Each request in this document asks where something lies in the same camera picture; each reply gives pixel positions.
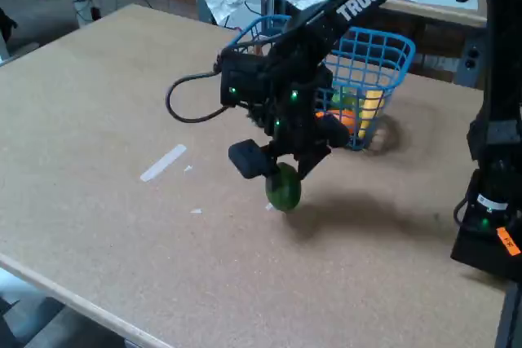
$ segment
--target white tape strip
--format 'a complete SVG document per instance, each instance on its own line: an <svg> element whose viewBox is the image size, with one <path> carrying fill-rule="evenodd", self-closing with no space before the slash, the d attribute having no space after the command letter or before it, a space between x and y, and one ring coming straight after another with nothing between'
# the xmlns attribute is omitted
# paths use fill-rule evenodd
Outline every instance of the white tape strip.
<svg viewBox="0 0 522 348"><path fill-rule="evenodd" d="M145 183L150 181L158 174L160 174L168 165L178 159L181 154L187 151L187 148L183 144L178 144L176 147L172 148L167 154L163 156L158 162L154 165L150 166L147 171L141 174L139 177Z"/></svg>

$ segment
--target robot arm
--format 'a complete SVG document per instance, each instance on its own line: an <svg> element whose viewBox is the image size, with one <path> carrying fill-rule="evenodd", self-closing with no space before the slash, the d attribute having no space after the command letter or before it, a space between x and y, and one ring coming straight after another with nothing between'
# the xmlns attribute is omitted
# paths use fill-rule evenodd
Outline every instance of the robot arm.
<svg viewBox="0 0 522 348"><path fill-rule="evenodd" d="M277 158L292 154L298 162L297 173L292 175L300 194L299 181L331 148L347 144L350 134L340 121L332 116L315 116L317 89L332 83L332 73L322 60L359 17L385 1L325 0L298 12L282 34L256 42L273 44L265 56L241 51L251 42L221 52L210 75L222 73L223 108L205 119L225 108L240 106L247 108L272 137L266 146L246 140L229 148L232 163L245 178L266 177L268 192L284 187L283 166L277 164ZM467 135L471 157L479 167L455 209L460 230L452 258L522 282L520 10L522 0L488 0L487 85L482 108ZM172 89L167 107L179 119L169 104ZM461 220L458 212L464 205L467 208Z"/></svg>

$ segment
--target green fruit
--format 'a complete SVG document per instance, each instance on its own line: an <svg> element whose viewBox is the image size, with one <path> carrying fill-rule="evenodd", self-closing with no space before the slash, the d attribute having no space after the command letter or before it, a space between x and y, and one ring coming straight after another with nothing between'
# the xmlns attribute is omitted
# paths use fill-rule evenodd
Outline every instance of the green fruit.
<svg viewBox="0 0 522 348"><path fill-rule="evenodd" d="M275 209L290 211L301 199L301 180L294 167L286 163L277 164L279 173L267 177L265 192Z"/></svg>
<svg viewBox="0 0 522 348"><path fill-rule="evenodd" d="M357 105L357 98L353 95L348 94L347 92L343 92L343 104L341 102L341 92L337 90L332 96L332 107L333 108L346 108L350 110L355 110L355 106Z"/></svg>

